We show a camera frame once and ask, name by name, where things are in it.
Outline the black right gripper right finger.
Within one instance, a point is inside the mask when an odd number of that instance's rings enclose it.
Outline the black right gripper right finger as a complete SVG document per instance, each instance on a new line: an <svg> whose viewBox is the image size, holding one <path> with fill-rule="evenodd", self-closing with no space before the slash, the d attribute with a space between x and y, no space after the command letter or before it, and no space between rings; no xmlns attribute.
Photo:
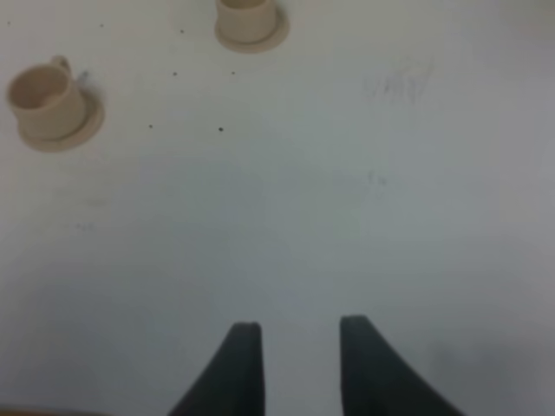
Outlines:
<svg viewBox="0 0 555 416"><path fill-rule="evenodd" d="M368 317L340 321L345 415L460 415L389 345Z"/></svg>

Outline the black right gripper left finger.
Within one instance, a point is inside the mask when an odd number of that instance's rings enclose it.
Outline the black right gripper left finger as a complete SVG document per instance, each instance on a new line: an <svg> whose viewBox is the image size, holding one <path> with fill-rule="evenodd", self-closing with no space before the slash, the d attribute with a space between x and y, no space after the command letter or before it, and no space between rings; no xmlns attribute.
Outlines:
<svg viewBox="0 0 555 416"><path fill-rule="evenodd" d="M263 334L256 322L232 325L203 373L170 412L174 416L264 413Z"/></svg>

